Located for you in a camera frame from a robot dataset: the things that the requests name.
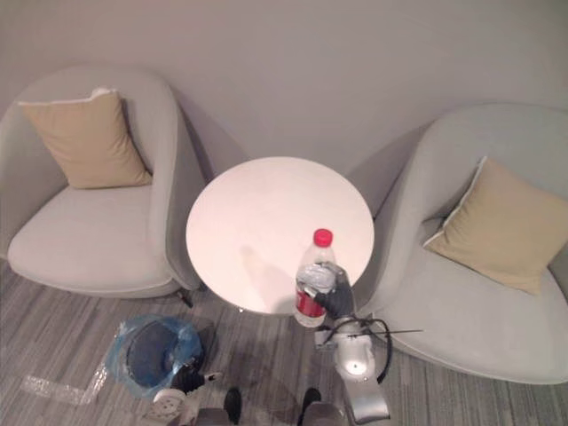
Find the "table top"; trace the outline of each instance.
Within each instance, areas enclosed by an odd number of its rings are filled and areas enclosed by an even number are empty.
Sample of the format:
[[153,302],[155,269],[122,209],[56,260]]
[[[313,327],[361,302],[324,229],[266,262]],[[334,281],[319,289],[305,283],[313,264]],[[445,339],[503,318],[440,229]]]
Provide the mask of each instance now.
[[355,283],[375,239],[359,191],[316,162],[261,158],[229,169],[205,187],[187,219],[187,251],[203,282],[227,302],[253,312],[290,314],[296,271],[318,228],[333,232],[336,261]]

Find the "striped carpet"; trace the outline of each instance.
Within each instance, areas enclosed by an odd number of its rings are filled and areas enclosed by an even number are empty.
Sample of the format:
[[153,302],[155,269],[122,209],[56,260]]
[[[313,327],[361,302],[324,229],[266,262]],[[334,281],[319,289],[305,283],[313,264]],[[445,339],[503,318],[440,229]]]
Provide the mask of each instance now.
[[[316,386],[341,404],[329,352],[315,351],[312,332],[292,318],[266,317],[224,303],[210,291],[188,310],[176,297],[145,300],[79,296],[25,280],[0,264],[0,424],[135,425],[149,407],[109,377],[89,404],[69,403],[88,389],[121,321],[144,313],[190,320],[207,348],[205,371],[221,380],[200,389],[203,406],[222,406],[237,385],[242,424],[295,424],[305,390]],[[383,347],[375,345],[377,357]],[[45,396],[34,384],[54,386]],[[397,425],[568,425],[568,383],[529,386],[482,379],[395,352],[383,387]]]

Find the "chair seat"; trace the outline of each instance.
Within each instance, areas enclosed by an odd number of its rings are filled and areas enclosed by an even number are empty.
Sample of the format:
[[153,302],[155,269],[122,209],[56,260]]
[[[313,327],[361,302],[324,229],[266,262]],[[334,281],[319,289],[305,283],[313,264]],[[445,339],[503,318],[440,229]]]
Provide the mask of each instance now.
[[421,226],[394,303],[375,314],[395,344],[419,358],[475,375],[521,383],[568,380],[568,303],[552,274],[541,294],[507,288],[422,247],[439,226]]
[[151,189],[67,187],[12,239],[12,269],[37,282],[93,296],[147,297],[173,291],[178,285],[170,282],[148,238]]

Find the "black shoe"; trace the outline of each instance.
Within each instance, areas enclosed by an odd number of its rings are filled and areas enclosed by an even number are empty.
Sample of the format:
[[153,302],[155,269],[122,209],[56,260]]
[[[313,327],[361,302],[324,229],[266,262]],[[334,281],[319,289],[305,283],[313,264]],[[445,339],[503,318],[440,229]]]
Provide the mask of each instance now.
[[184,393],[195,391],[205,383],[205,378],[200,375],[194,364],[182,366],[171,379],[170,388],[179,389]]
[[300,417],[298,418],[298,426],[302,426],[302,422],[304,421],[304,414],[305,410],[312,402],[320,402],[321,401],[321,394],[320,391],[315,388],[308,389],[304,394],[304,402],[302,403],[302,413],[300,413]]
[[239,389],[231,388],[227,391],[223,408],[229,414],[229,420],[234,424],[239,424],[242,409],[242,398]]

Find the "water bottle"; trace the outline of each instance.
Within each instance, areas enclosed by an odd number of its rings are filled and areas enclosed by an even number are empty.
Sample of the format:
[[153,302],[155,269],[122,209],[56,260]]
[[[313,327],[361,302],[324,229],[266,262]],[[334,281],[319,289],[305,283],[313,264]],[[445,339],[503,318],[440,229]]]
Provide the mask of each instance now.
[[323,262],[335,264],[331,248],[333,234],[328,229],[313,233],[313,243],[306,250],[296,274],[296,309],[294,317],[304,327],[317,327],[326,318],[326,310],[319,306],[306,292],[306,287],[329,293],[335,285],[335,275],[323,267]]

